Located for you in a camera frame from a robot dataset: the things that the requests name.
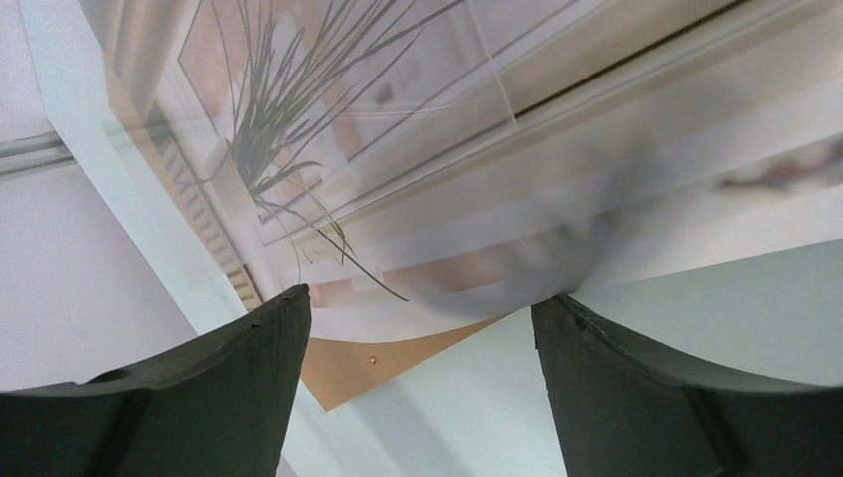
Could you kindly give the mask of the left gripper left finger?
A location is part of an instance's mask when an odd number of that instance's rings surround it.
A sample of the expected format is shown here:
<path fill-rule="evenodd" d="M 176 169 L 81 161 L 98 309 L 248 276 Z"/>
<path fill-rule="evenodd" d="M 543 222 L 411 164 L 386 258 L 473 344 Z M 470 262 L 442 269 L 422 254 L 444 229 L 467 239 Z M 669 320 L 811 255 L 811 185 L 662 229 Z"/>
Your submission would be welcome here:
<path fill-rule="evenodd" d="M 273 476 L 311 328 L 293 286 L 218 329 L 85 383 L 1 396 L 5 476 Z"/>

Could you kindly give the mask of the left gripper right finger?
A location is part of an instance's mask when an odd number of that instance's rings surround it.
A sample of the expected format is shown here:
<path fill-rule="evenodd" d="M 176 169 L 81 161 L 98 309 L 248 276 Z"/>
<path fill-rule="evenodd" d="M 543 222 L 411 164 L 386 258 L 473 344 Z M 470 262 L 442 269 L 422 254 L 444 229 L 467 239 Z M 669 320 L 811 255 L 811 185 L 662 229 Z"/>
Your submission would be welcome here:
<path fill-rule="evenodd" d="M 571 476 L 838 476 L 842 390 L 719 365 L 567 295 L 531 309 Z"/>

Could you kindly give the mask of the clear acrylic sheet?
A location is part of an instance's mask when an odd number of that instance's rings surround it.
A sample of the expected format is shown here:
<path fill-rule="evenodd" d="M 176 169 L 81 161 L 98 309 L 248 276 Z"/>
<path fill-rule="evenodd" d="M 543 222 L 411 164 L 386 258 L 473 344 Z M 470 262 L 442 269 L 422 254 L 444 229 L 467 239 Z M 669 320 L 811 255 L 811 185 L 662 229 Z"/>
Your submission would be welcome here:
<path fill-rule="evenodd" d="M 138 117 L 198 179 L 408 170 L 514 121 L 474 1 L 83 1 Z"/>

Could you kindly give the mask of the photo print of window plant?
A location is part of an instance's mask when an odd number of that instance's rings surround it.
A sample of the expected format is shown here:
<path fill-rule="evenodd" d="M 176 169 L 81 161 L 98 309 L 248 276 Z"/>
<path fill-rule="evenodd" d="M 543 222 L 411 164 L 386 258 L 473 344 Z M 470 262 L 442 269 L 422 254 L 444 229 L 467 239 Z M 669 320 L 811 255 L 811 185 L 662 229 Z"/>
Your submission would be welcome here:
<path fill-rule="evenodd" d="M 474 1 L 514 115 L 408 170 L 196 177 L 105 69 L 137 206 L 198 333 L 305 283 L 312 332 L 390 342 L 842 237 L 838 1 Z"/>

